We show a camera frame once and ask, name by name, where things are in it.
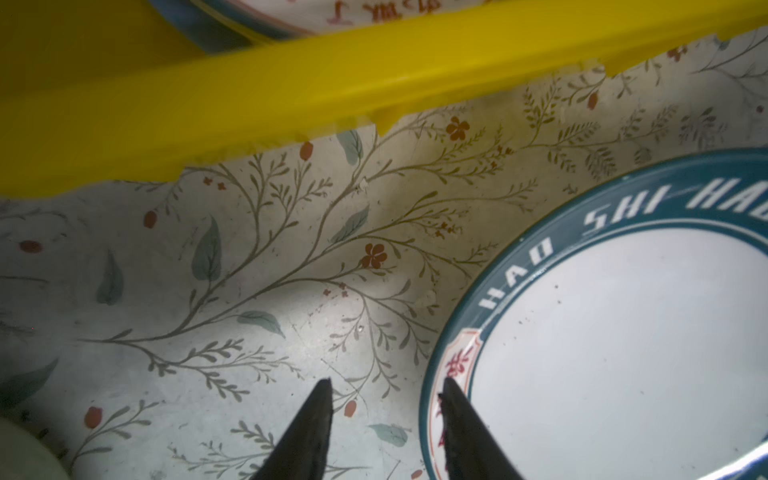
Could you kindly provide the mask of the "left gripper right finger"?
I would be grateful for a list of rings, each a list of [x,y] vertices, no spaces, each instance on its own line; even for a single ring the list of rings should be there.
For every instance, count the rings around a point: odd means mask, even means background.
[[[445,468],[451,480],[523,480],[453,378],[444,379],[439,397],[444,417]]]

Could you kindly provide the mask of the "green ceramic bowl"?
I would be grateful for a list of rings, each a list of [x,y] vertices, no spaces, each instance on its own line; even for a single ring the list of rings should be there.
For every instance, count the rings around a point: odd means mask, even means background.
[[[1,480],[68,480],[59,460],[20,426],[1,419]]]

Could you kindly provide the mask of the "yellow plastic bin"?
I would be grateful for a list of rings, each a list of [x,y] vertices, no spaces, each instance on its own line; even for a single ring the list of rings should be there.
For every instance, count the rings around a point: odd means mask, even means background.
[[[500,1],[208,56],[140,1],[1,5],[1,193],[55,196],[764,26],[763,1]]]

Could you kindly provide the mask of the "green rim lettered plate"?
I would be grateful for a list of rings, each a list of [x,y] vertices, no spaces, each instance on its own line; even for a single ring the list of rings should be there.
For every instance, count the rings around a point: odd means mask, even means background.
[[[427,369],[432,479],[448,378],[527,479],[765,478],[766,150],[638,170],[499,254]]]

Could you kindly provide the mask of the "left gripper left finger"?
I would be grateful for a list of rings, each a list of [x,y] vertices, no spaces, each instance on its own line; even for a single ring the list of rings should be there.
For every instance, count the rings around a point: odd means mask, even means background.
[[[319,380],[251,479],[320,480],[325,474],[333,420],[333,389]]]

